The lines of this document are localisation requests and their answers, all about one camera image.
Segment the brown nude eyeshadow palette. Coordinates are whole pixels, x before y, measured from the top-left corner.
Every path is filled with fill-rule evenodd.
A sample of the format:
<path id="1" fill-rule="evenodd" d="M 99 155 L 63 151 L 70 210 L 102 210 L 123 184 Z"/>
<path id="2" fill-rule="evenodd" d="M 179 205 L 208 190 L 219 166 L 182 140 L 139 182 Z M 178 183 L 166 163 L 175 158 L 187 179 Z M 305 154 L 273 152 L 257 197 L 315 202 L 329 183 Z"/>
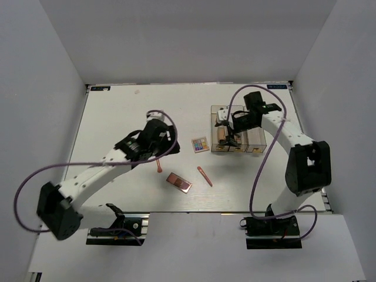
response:
<path id="1" fill-rule="evenodd" d="M 234 140 L 236 141 L 238 146 L 244 146 L 247 144 L 244 132 L 235 133 Z"/>

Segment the beige foundation tube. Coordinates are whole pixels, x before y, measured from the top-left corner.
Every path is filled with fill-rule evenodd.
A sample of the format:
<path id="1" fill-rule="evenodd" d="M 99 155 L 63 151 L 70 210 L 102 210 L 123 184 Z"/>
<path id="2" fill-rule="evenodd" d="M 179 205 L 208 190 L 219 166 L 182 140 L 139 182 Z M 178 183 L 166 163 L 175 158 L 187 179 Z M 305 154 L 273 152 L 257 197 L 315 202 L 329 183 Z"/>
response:
<path id="1" fill-rule="evenodd" d="M 218 144 L 226 144 L 227 128 L 224 126 L 217 127 Z"/>

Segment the colourful glitter eyeshadow palette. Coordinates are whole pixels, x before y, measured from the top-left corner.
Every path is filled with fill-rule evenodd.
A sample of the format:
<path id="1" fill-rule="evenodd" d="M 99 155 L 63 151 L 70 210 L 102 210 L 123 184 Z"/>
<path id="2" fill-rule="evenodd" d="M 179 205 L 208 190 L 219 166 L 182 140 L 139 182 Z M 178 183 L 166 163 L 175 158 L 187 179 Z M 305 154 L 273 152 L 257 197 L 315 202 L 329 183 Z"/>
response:
<path id="1" fill-rule="evenodd" d="M 210 150 L 206 137 L 192 139 L 193 151 L 195 153 L 205 152 Z"/>

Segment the pink lip gloss tube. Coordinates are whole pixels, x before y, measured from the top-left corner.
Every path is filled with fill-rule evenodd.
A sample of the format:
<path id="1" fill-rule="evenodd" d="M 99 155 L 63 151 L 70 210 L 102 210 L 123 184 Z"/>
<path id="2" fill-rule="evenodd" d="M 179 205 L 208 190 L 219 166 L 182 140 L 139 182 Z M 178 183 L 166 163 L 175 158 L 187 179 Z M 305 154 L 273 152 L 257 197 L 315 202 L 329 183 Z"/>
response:
<path id="1" fill-rule="evenodd" d="M 161 165 L 160 165 L 160 161 L 157 160 L 157 161 L 156 161 L 156 164 L 157 164 L 157 172 L 158 172 L 158 173 L 161 173 L 163 170 L 162 170 L 162 167 L 161 167 Z"/>

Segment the rose gold blush palette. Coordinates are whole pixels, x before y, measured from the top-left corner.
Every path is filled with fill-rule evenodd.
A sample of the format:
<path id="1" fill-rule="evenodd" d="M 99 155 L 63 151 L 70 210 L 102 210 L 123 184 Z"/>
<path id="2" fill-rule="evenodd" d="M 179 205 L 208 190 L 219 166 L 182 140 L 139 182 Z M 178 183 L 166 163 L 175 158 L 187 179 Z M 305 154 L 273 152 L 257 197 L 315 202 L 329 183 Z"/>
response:
<path id="1" fill-rule="evenodd" d="M 175 173 L 169 174 L 166 181 L 184 194 L 187 194 L 192 187 L 192 183 L 188 182 Z"/>

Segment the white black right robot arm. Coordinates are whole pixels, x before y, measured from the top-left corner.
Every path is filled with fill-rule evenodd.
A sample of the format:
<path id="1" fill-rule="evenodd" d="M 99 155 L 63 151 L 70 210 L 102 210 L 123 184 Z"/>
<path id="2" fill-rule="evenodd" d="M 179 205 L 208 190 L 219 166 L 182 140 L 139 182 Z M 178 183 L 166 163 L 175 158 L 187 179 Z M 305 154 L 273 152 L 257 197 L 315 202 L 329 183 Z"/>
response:
<path id="1" fill-rule="evenodd" d="M 330 146 L 325 141 L 315 141 L 287 119 L 283 103 L 267 104 L 259 91 L 244 97 L 245 111 L 231 112 L 231 106 L 216 113 L 216 126 L 227 129 L 226 145 L 236 146 L 234 135 L 257 127 L 272 135 L 270 148 L 278 143 L 287 153 L 286 186 L 268 208 L 266 229 L 279 234 L 287 226 L 299 207 L 314 193 L 332 181 Z"/>

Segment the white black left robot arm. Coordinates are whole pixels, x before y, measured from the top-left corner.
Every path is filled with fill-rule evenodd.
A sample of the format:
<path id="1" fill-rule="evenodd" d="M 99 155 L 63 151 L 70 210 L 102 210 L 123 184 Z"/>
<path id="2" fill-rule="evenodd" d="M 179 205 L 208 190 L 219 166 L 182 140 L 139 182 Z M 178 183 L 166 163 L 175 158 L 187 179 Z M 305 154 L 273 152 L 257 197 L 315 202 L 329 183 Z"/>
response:
<path id="1" fill-rule="evenodd" d="M 141 220 L 130 221 L 111 203 L 98 209 L 84 204 L 101 188 L 136 166 L 179 152 L 176 127 L 152 118 L 144 129 L 135 130 L 118 141 L 101 162 L 92 163 L 82 173 L 59 184 L 43 185 L 36 213 L 59 241 L 72 236 L 93 216 L 95 220 L 105 220 L 104 227 L 86 225 L 96 236 L 133 239 L 141 245 Z"/>

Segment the smoky acrylic tray middle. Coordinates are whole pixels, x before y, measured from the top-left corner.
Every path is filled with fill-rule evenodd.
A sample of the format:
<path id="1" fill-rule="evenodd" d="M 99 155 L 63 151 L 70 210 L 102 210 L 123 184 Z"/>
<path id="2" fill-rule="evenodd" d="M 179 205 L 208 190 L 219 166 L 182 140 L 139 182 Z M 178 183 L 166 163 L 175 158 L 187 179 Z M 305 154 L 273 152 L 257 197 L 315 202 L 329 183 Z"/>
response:
<path id="1" fill-rule="evenodd" d="M 236 117 L 239 118 L 240 116 L 245 115 L 243 113 L 244 111 L 244 106 L 241 105 L 234 105 L 231 108 L 231 113 L 235 113 L 241 111 L 241 113 L 237 114 Z M 234 141 L 237 143 L 237 146 L 229 146 L 228 151 L 229 152 L 238 152 L 238 153 L 245 153 L 248 148 L 248 137 L 246 132 L 239 132 L 235 133 L 233 135 Z"/>

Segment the smoky acrylic tray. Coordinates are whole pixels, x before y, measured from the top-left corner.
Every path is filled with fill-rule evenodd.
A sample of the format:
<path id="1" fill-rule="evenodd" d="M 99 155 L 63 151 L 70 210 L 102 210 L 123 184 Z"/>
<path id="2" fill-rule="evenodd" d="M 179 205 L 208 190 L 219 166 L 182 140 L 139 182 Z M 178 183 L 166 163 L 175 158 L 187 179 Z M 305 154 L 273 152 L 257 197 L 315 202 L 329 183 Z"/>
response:
<path id="1" fill-rule="evenodd" d="M 226 145 L 227 128 L 225 126 L 216 127 L 217 112 L 220 109 L 226 109 L 226 106 L 212 105 L 210 122 L 211 122 L 211 152 L 228 152 L 229 146 Z"/>
<path id="2" fill-rule="evenodd" d="M 246 152 L 253 154 L 262 154 L 267 147 L 264 130 L 260 127 L 247 131 L 248 147 Z"/>
<path id="3" fill-rule="evenodd" d="M 244 111 L 244 106 L 241 105 L 234 105 L 231 108 L 231 113 L 235 113 L 241 111 L 241 113 L 237 114 L 236 117 L 239 118 L 240 116 L 245 115 L 243 113 Z M 238 153 L 245 153 L 248 148 L 248 137 L 246 132 L 239 132 L 235 133 L 233 135 L 234 141 L 237 143 L 237 146 L 229 146 L 228 151 L 229 152 L 238 152 Z"/>

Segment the smoky acrylic tray left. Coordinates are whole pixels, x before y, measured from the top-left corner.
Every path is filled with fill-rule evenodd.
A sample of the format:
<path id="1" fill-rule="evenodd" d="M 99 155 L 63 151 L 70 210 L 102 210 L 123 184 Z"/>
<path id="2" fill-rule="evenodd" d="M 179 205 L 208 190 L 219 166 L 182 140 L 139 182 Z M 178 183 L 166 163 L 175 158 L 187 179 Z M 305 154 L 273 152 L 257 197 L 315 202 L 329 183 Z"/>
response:
<path id="1" fill-rule="evenodd" d="M 226 106 L 212 105 L 210 122 L 211 122 L 211 152 L 228 152 L 229 146 L 226 145 L 227 128 L 225 126 L 216 127 L 217 112 L 220 109 L 226 109 Z"/>

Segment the smoky acrylic tray right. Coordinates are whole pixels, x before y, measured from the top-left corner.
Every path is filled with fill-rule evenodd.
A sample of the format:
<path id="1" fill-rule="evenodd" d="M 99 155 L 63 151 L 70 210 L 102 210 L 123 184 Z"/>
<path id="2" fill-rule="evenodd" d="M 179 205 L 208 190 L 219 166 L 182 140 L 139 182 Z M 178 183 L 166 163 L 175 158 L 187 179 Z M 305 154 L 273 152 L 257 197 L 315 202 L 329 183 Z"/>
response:
<path id="1" fill-rule="evenodd" d="M 262 154 L 267 147 L 264 130 L 260 127 L 247 131 L 248 147 L 246 152 L 253 154 Z"/>

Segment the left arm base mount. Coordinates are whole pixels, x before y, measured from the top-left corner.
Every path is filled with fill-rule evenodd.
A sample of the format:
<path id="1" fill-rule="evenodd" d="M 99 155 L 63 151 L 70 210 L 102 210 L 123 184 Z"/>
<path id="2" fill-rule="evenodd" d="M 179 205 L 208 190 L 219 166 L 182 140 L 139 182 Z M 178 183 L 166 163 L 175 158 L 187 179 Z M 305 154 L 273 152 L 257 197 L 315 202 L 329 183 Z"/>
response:
<path id="1" fill-rule="evenodd" d="M 86 244 L 93 246 L 142 246 L 146 239 L 149 214 L 126 213 L 112 203 L 88 210 L 84 218 Z"/>

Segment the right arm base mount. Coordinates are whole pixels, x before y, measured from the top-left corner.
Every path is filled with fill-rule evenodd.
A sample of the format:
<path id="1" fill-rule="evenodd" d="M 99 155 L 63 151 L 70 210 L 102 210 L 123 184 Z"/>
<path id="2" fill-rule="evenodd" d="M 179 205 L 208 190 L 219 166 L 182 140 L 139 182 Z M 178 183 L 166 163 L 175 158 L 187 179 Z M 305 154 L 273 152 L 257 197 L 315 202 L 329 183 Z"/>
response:
<path id="1" fill-rule="evenodd" d="M 300 229 L 295 216 L 288 219 L 240 220 L 248 250 L 301 249 Z"/>

